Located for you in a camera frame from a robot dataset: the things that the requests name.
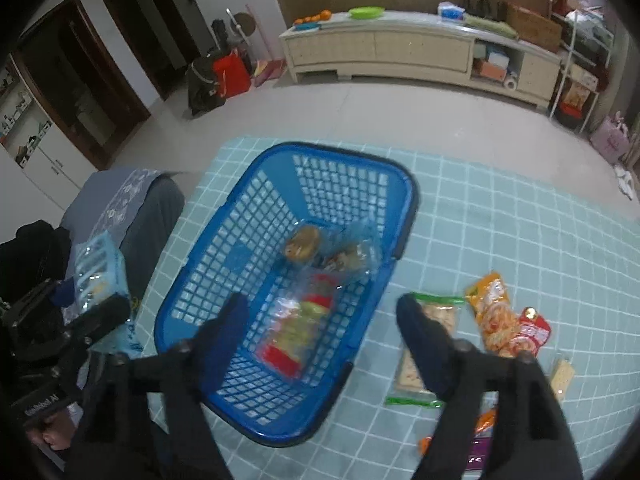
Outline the red orange chip bag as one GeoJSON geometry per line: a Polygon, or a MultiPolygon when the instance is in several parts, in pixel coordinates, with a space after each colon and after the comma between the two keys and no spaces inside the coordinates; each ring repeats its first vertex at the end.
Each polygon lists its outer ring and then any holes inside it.
{"type": "Polygon", "coordinates": [[[547,320],[533,307],[520,314],[513,309],[506,283],[497,272],[483,276],[465,291],[487,351],[515,358],[521,352],[536,356],[551,336],[547,320]]]}

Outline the red bag on floor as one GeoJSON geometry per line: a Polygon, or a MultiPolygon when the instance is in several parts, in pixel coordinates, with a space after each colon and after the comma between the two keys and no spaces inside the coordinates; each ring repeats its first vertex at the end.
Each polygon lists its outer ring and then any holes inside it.
{"type": "Polygon", "coordinates": [[[213,62],[213,70],[219,82],[219,94],[226,99],[250,90],[250,74],[237,50],[213,62]]]}

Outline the blue plastic basket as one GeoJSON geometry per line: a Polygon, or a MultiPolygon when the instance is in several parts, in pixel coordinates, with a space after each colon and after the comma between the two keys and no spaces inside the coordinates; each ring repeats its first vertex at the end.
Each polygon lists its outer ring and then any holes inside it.
{"type": "Polygon", "coordinates": [[[419,198],[409,170],[385,157],[302,142],[267,148],[209,220],[168,290],[155,318],[156,350],[193,337],[232,294],[244,295],[246,332],[221,386],[203,402],[256,443],[288,448],[308,440],[352,371],[419,198]],[[284,245],[301,224],[355,237],[359,221],[378,232],[378,272],[338,289],[303,374],[285,378],[256,356],[278,298],[300,273],[284,245]]]}

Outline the brown pastry in wrapper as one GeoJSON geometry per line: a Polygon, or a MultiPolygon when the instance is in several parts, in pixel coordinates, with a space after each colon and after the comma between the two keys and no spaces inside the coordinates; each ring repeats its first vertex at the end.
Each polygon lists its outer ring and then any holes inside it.
{"type": "Polygon", "coordinates": [[[340,286],[370,278],[378,272],[378,248],[370,240],[341,244],[323,259],[320,269],[340,286]]]}

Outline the black bag on floor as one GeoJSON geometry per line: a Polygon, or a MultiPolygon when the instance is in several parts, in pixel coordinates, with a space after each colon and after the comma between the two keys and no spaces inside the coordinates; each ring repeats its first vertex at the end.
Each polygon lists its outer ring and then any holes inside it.
{"type": "Polygon", "coordinates": [[[208,54],[196,58],[186,71],[188,107],[193,117],[224,106],[226,97],[214,71],[214,58],[208,54]]]}

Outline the green folded cloth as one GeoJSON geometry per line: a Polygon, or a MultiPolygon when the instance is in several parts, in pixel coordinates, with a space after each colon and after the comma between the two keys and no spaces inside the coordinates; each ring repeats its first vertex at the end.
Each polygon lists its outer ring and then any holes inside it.
{"type": "Polygon", "coordinates": [[[492,34],[499,35],[504,38],[518,40],[518,32],[506,22],[488,20],[488,18],[479,18],[469,13],[464,14],[464,24],[469,28],[484,30],[492,34]]]}

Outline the pink tote bag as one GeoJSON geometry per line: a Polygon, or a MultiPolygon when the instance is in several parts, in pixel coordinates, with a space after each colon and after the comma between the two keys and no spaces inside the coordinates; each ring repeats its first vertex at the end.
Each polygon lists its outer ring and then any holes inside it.
{"type": "Polygon", "coordinates": [[[605,116],[600,126],[590,134],[589,141],[609,164],[616,164],[630,149],[630,135],[625,118],[620,112],[605,116]]]}

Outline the red clear snack pack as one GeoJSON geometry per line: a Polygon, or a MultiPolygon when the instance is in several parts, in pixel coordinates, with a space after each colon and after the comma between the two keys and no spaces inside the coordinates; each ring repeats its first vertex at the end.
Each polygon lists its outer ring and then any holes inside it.
{"type": "Polygon", "coordinates": [[[293,288],[278,298],[256,356],[281,376],[299,378],[332,312],[337,289],[332,274],[300,272],[293,288]]]}

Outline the green plate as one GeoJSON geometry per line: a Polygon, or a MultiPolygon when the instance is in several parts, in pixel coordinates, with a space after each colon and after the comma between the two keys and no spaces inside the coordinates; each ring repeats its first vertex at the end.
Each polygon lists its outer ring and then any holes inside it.
{"type": "Polygon", "coordinates": [[[380,18],[385,13],[382,6],[358,6],[348,11],[348,15],[352,20],[369,21],[380,18]]]}

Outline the oranges on blue plate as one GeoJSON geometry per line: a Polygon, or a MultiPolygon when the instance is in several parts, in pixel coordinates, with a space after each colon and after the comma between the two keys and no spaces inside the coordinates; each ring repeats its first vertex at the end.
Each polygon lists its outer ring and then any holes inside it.
{"type": "Polygon", "coordinates": [[[311,30],[319,28],[322,23],[328,22],[333,13],[330,10],[323,10],[318,14],[298,18],[293,23],[295,30],[311,30]]]}

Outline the grey chair with cover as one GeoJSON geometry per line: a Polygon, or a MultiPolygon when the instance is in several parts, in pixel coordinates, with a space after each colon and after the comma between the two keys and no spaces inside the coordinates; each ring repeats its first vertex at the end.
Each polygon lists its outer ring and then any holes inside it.
{"type": "Polygon", "coordinates": [[[169,172],[120,167],[92,174],[61,226],[73,246],[109,232],[124,256],[130,295],[141,300],[183,207],[169,172]]]}

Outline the small cracker packet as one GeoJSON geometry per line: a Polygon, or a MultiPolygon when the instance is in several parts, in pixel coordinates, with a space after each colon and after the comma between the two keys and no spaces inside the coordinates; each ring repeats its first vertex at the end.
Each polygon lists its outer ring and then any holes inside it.
{"type": "Polygon", "coordinates": [[[562,402],[567,394],[568,388],[575,377],[575,369],[567,358],[559,358],[549,378],[551,389],[555,399],[562,402]]]}

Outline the green edged cracker pack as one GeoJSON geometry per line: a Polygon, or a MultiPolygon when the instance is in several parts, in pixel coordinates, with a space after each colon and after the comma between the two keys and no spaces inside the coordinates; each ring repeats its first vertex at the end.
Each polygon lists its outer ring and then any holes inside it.
{"type": "Polygon", "coordinates": [[[396,304],[396,323],[402,339],[393,385],[386,405],[439,408],[456,385],[454,331],[457,298],[409,292],[396,304]]]}

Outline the cream tv cabinet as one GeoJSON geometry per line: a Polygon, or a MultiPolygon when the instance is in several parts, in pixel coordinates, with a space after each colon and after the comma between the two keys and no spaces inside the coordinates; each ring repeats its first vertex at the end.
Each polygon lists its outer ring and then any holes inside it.
{"type": "Polygon", "coordinates": [[[452,84],[495,93],[545,110],[561,59],[524,40],[443,20],[437,15],[386,11],[373,20],[346,12],[310,29],[280,35],[292,79],[333,72],[452,84]]]}

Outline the purple foil snack packet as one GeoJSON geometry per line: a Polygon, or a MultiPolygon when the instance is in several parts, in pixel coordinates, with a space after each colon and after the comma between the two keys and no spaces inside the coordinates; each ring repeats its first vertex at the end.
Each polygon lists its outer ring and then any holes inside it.
{"type": "Polygon", "coordinates": [[[491,446],[491,437],[477,437],[472,442],[471,452],[466,463],[466,471],[479,471],[484,467],[491,446]]]}

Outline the round pastry in wrapper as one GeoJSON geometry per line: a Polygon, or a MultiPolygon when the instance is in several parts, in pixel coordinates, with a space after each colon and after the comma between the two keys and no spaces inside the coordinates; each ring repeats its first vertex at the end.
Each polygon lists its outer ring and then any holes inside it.
{"type": "Polygon", "coordinates": [[[314,258],[320,244],[320,230],[311,224],[304,224],[285,243],[283,255],[290,261],[306,263],[314,258]]]}

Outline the cardboard box on cabinet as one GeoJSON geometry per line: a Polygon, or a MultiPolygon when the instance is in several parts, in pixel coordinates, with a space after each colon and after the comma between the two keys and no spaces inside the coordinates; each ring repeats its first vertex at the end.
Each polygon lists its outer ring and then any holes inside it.
{"type": "Polygon", "coordinates": [[[561,47],[562,26],[521,6],[509,4],[506,22],[518,33],[521,40],[556,53],[561,47]]]}

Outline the orange snack bar wrapper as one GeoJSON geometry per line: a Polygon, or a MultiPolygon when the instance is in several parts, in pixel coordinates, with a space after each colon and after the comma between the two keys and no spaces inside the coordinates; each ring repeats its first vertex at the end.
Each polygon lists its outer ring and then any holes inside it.
{"type": "MultiPolygon", "coordinates": [[[[485,413],[481,414],[477,419],[475,426],[475,434],[479,436],[483,432],[491,429],[495,425],[497,411],[495,408],[491,408],[485,413]]],[[[421,455],[424,455],[431,444],[431,437],[425,437],[419,441],[418,449],[421,455]]]]}

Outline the white metal shelf rack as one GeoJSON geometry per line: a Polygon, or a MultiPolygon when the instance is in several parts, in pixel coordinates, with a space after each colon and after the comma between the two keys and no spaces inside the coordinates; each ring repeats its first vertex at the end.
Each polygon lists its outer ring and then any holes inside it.
{"type": "Polygon", "coordinates": [[[602,8],[588,0],[550,0],[549,18],[561,26],[561,67],[549,117],[580,136],[608,86],[615,36],[602,8]]]}

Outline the white slippers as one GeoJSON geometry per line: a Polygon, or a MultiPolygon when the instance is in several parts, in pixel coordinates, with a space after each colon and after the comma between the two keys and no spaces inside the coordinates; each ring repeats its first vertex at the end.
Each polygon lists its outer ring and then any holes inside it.
{"type": "Polygon", "coordinates": [[[628,200],[634,199],[634,179],[631,172],[621,164],[614,165],[614,172],[617,179],[618,187],[628,200]]]}

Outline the tissue pack on cabinet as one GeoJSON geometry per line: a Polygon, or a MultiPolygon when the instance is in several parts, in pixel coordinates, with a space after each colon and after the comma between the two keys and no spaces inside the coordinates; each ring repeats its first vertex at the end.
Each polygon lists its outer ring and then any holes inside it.
{"type": "Polygon", "coordinates": [[[450,1],[442,1],[437,6],[437,14],[442,20],[462,22],[465,10],[450,1]]]}

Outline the light blue grid tablecloth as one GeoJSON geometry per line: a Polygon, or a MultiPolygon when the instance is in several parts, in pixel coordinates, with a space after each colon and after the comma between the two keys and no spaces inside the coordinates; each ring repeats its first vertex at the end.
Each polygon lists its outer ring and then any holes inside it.
{"type": "MultiPolygon", "coordinates": [[[[293,141],[239,138],[218,151],[183,209],[146,291],[136,332],[157,352],[157,311],[194,243],[250,163],[293,141]]],[[[376,306],[354,366],[308,440],[272,448],[244,437],[210,408],[206,416],[239,479],[407,479],[419,441],[439,419],[434,406],[386,405],[401,352],[397,299],[407,292],[461,297],[499,273],[512,307],[533,307],[551,336],[538,354],[552,372],[567,358],[575,377],[562,409],[582,471],[593,476],[639,414],[639,227],[515,174],[442,156],[349,145],[343,150],[405,166],[419,206],[404,253],[376,306]]]]}

